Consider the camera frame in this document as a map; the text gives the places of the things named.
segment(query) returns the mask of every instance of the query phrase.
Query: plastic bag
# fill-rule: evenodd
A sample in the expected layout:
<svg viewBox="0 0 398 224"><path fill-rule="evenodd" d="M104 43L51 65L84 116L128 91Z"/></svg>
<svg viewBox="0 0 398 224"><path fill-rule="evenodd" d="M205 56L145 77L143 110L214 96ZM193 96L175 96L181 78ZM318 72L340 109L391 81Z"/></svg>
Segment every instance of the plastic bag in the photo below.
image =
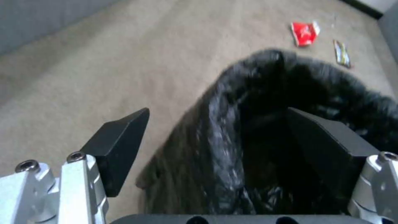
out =
<svg viewBox="0 0 398 224"><path fill-rule="evenodd" d="M258 52L226 69L137 178L145 212L339 214L284 119L288 106L338 120L396 153L398 109L349 74L292 52Z"/></svg>

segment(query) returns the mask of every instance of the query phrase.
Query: hole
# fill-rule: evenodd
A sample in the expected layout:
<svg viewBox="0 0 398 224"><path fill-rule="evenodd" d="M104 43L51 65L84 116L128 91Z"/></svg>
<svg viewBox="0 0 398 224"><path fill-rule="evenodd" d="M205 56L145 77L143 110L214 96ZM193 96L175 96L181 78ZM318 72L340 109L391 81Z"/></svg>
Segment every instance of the hole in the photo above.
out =
<svg viewBox="0 0 398 224"><path fill-rule="evenodd" d="M29 160L29 161L26 161L23 164L21 164L20 168L25 170L25 169L28 169L29 167L33 167L33 166L35 166L35 164L33 163L33 161Z"/></svg>
<svg viewBox="0 0 398 224"><path fill-rule="evenodd" d="M70 156L70 158L71 158L71 159L78 159L78 158L80 158L81 156L82 156L82 154L79 153L79 152L77 152L77 153L75 153L75 154L72 154L72 155Z"/></svg>
<svg viewBox="0 0 398 224"><path fill-rule="evenodd" d="M203 217L195 216L195 217L190 218L187 221L187 224L209 224L209 222Z"/></svg>
<svg viewBox="0 0 398 224"><path fill-rule="evenodd" d="M299 224L299 223L290 217L284 216L284 217L278 218L276 220L276 224Z"/></svg>
<svg viewBox="0 0 398 224"><path fill-rule="evenodd" d="M398 159L395 154L392 154L392 153L389 153L389 152L384 153L384 156L387 157L388 159L391 159L391 160L397 160Z"/></svg>

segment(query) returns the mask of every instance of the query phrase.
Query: litter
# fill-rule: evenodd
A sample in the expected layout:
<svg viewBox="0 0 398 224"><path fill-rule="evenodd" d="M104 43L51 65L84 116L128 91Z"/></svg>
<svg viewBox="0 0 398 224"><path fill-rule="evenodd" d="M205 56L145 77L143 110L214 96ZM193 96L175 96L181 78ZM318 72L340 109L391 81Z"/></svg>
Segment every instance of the litter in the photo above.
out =
<svg viewBox="0 0 398 224"><path fill-rule="evenodd" d="M320 32L319 25L315 21L310 24L293 22L291 29L297 47L311 45Z"/></svg>

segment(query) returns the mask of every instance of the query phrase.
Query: screw head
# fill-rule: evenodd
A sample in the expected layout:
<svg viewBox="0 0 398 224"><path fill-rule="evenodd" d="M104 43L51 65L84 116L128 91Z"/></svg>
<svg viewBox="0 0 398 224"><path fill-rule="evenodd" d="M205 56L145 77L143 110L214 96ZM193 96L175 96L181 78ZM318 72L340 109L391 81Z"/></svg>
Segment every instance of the screw head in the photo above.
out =
<svg viewBox="0 0 398 224"><path fill-rule="evenodd" d="M24 172L24 171L39 171L39 170L40 170L40 165L34 159L29 159L29 160L23 161L15 167L16 173L20 173L20 172Z"/></svg>
<svg viewBox="0 0 398 224"><path fill-rule="evenodd" d="M77 152L72 152L70 155L68 155L68 157L66 158L66 162L73 163L80 161L82 159L86 159L86 154L84 152L77 151Z"/></svg>

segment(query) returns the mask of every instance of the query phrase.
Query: gray wall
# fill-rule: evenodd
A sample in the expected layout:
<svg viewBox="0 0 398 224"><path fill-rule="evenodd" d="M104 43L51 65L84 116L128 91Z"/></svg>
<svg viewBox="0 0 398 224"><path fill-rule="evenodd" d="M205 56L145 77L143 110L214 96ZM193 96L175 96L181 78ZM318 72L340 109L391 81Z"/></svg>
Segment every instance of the gray wall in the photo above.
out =
<svg viewBox="0 0 398 224"><path fill-rule="evenodd" d="M398 2L396 2L378 21L391 53L398 62Z"/></svg>
<svg viewBox="0 0 398 224"><path fill-rule="evenodd" d="M117 0L0 0L0 55Z"/></svg>

